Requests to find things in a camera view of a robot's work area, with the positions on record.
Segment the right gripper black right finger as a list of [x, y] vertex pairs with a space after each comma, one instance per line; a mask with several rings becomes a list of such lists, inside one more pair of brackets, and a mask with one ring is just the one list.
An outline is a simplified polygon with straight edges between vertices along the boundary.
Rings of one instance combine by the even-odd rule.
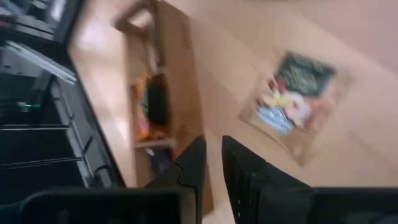
[[309, 185], [231, 136], [223, 136], [222, 161], [236, 224], [307, 224]]

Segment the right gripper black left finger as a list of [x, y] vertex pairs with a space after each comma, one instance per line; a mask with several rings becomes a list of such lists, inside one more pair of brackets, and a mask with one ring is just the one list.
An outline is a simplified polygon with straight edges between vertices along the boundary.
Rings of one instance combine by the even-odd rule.
[[206, 141], [197, 136], [169, 167], [151, 180], [146, 187], [186, 187], [195, 191], [197, 215], [203, 211], [206, 171]]

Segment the beige vanilla cinnamon tea sachet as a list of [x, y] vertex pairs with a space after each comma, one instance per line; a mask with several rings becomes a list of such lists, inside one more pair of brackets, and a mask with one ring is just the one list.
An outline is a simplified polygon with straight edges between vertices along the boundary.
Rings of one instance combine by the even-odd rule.
[[239, 118], [275, 140], [303, 166], [310, 160], [313, 140], [353, 81], [347, 70], [284, 51], [256, 80]]

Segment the dark blue blackcurrant tea sachet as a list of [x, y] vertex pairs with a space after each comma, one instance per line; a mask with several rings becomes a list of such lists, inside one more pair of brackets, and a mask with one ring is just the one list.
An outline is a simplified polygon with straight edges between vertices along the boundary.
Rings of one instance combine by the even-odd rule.
[[172, 162], [170, 149], [146, 149], [149, 156], [150, 168], [154, 175], [157, 175], [166, 169]]

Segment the silver crossbar bracket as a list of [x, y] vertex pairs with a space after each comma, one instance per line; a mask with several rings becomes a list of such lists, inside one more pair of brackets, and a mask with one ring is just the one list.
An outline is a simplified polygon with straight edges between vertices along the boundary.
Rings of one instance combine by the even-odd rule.
[[52, 60], [50, 57], [20, 43], [10, 40], [6, 41], [6, 48], [20, 57], [36, 64], [40, 68], [52, 73], [53, 75], [61, 78], [67, 83], [74, 85], [77, 82], [76, 75], [73, 71], [64, 67], [63, 65]]

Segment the wooden three-compartment box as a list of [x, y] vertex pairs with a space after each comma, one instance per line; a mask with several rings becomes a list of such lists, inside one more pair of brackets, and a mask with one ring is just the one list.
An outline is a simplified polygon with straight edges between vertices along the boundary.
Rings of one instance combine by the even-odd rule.
[[[165, 76], [168, 86], [170, 136], [145, 142], [134, 140], [129, 89], [130, 142], [136, 182], [138, 186], [145, 187], [157, 176], [151, 171], [146, 149], [170, 149], [173, 162], [197, 136], [204, 136], [200, 91], [190, 37], [190, 19], [166, 0], [133, 0], [115, 17], [114, 27], [124, 37], [128, 89], [138, 78], [158, 74]], [[189, 204], [197, 211], [195, 191], [181, 188], [191, 191]], [[197, 217], [202, 218], [209, 214], [213, 207], [206, 169], [203, 211]]]

